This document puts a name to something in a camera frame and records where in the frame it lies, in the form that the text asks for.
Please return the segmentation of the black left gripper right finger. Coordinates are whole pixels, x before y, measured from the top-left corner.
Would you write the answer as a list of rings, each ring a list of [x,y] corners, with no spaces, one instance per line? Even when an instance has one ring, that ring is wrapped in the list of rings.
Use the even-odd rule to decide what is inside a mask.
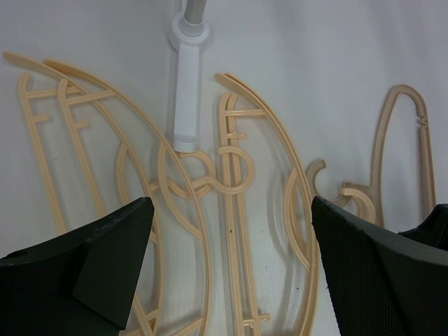
[[[311,212],[341,335],[447,334],[447,251],[319,196]]]

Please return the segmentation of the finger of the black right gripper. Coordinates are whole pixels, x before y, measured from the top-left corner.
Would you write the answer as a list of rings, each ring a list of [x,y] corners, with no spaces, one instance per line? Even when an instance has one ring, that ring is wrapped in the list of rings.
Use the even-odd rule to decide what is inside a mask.
[[[414,229],[399,232],[399,235],[411,239],[415,242],[447,251],[447,204],[438,204],[422,224]]]

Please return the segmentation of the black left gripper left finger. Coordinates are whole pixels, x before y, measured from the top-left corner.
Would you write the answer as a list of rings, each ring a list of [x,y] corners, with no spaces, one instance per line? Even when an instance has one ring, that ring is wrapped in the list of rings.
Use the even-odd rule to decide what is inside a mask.
[[[118,335],[149,241],[151,198],[1,259],[2,335]]]

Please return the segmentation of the tan hanger of group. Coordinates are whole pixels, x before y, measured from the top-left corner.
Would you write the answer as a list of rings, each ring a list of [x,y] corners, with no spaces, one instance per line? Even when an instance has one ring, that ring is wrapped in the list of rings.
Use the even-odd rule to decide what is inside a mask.
[[[428,110],[421,94],[409,85],[394,85],[385,98],[374,137],[370,165],[370,183],[368,185],[343,182],[339,196],[332,200],[339,207],[345,207],[350,200],[358,205],[358,216],[379,227],[384,227],[384,210],[382,202],[382,167],[386,132],[393,109],[399,96],[409,97],[415,105],[417,123],[419,124],[421,194],[423,212],[428,215],[436,205],[435,174],[431,148],[431,133]]]

